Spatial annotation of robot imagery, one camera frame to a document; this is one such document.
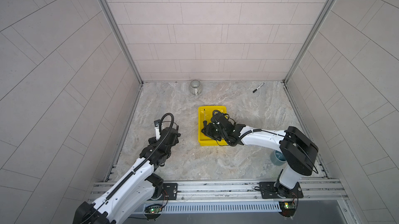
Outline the yellow plastic bin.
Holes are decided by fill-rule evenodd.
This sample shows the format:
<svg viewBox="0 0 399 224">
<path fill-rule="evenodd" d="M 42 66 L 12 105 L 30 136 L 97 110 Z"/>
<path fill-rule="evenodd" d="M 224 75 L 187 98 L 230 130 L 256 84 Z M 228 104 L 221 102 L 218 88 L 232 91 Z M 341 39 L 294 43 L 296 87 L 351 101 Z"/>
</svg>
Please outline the yellow plastic bin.
<svg viewBox="0 0 399 224">
<path fill-rule="evenodd" d="M 228 146 L 223 135 L 219 134 L 219 127 L 212 122 L 214 115 L 218 120 L 224 121 L 222 123 L 227 128 L 225 132 L 229 133 L 233 130 L 233 124 L 229 120 L 225 106 L 201 106 L 198 108 L 198 142 L 201 146 Z"/>
</svg>

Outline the black orange screwdriver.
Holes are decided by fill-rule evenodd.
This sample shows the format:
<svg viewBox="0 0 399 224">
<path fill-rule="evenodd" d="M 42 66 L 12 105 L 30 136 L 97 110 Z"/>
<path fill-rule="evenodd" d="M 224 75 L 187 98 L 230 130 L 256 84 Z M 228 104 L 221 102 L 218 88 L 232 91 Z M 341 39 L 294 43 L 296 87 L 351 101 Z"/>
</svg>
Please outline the black orange screwdriver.
<svg viewBox="0 0 399 224">
<path fill-rule="evenodd" d="M 203 121 L 203 127 L 205 128 L 207 126 L 207 120 L 206 120 L 206 110 L 204 109 L 204 121 Z"/>
</svg>

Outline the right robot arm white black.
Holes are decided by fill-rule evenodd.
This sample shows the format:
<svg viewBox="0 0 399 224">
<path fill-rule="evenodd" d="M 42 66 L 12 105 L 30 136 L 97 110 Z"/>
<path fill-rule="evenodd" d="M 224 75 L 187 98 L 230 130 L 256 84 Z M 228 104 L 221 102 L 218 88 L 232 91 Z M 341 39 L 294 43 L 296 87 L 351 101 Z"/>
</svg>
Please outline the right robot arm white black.
<svg viewBox="0 0 399 224">
<path fill-rule="evenodd" d="M 271 131 L 230 122 L 228 114 L 213 111 L 210 121 L 200 124 L 201 133 L 214 141 L 224 140 L 227 145 L 260 146 L 282 153 L 287 166 L 273 185 L 260 190 L 280 198 L 300 199 L 303 197 L 299 180 L 318 172 L 315 167 L 319 148 L 298 128 Z"/>
</svg>

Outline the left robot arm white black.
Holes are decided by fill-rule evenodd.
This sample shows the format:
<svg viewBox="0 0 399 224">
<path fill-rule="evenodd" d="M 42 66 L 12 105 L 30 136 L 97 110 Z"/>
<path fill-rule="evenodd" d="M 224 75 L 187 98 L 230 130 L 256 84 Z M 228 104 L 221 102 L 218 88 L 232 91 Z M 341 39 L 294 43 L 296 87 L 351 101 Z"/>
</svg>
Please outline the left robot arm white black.
<svg viewBox="0 0 399 224">
<path fill-rule="evenodd" d="M 129 171 L 92 203 L 83 202 L 75 211 L 74 224 L 122 224 L 134 210 L 150 199 L 159 199 L 164 180 L 155 174 L 178 144 L 179 127 L 171 122 L 156 130 Z"/>
</svg>

